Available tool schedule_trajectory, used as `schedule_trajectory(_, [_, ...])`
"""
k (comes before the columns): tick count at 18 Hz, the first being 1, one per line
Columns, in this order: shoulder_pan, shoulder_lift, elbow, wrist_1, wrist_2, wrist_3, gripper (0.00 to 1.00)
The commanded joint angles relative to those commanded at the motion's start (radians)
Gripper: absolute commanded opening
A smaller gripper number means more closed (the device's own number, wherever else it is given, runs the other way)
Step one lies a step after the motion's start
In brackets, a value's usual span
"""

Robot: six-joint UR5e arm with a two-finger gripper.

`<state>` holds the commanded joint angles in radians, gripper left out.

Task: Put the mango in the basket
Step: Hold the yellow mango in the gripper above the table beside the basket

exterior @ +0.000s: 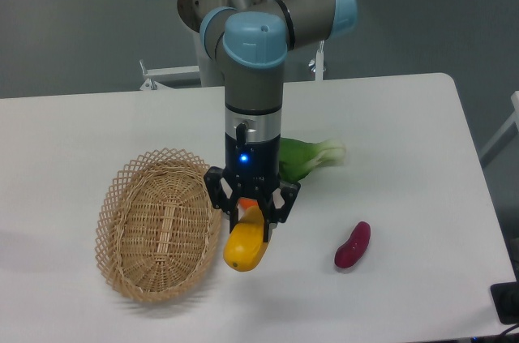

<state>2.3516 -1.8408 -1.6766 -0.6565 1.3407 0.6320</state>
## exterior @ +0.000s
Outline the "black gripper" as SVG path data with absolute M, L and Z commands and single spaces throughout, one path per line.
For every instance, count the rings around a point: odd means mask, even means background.
M 225 136 L 225 168 L 212 166 L 204 175 L 212 206 L 229 220 L 229 229 L 238 223 L 238 200 L 255 197 L 262 213 L 263 242 L 270 242 L 272 229 L 285 223 L 301 185 L 279 181 L 281 137 L 245 143 Z

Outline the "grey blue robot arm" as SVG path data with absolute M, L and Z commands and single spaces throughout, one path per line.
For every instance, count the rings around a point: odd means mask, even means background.
M 214 208 L 238 223 L 238 201 L 254 199 L 264 241 L 286 221 L 299 192 L 279 174 L 287 53 L 350 31 L 356 0 L 193 0 L 201 48 L 225 88 L 225 167 L 205 184 Z

